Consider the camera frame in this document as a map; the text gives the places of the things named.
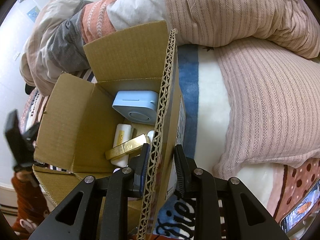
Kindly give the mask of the left hand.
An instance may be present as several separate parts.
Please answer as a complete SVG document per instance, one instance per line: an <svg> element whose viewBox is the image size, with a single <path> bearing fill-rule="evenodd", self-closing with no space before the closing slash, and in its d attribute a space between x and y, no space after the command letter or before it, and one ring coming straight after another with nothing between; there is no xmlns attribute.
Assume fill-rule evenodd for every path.
<svg viewBox="0 0 320 240"><path fill-rule="evenodd" d="M37 181L33 171L31 170L20 170L15 173L17 179L23 183L30 182L33 187L39 186L39 182Z"/></svg>

